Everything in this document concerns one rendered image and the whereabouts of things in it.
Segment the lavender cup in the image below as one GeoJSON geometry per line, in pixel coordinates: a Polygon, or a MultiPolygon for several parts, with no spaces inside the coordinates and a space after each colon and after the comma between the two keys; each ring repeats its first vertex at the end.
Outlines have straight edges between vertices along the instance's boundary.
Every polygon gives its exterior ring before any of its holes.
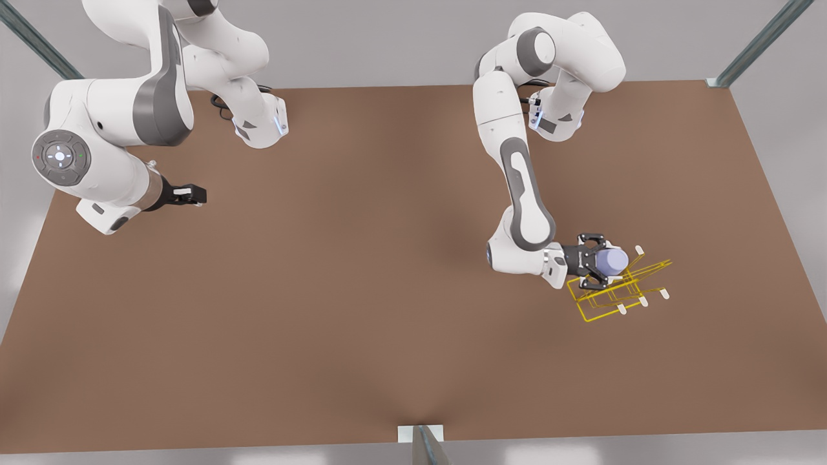
{"type": "Polygon", "coordinates": [[[620,276],[628,265],[629,257],[623,249],[606,247],[596,251],[596,268],[603,276],[620,276]]]}

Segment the silver frame post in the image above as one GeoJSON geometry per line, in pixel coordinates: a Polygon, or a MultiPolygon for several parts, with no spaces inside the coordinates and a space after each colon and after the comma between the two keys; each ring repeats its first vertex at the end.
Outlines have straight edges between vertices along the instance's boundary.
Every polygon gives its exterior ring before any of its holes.
{"type": "Polygon", "coordinates": [[[442,443],[444,426],[398,426],[397,441],[412,445],[412,465],[453,465],[442,443]]]}
{"type": "Polygon", "coordinates": [[[707,87],[729,88],[814,2],[788,0],[718,76],[705,80],[707,87]]]}
{"type": "Polygon", "coordinates": [[[50,41],[41,35],[8,0],[0,0],[0,21],[20,39],[39,59],[47,64],[62,79],[83,79],[84,77],[50,41]]]}

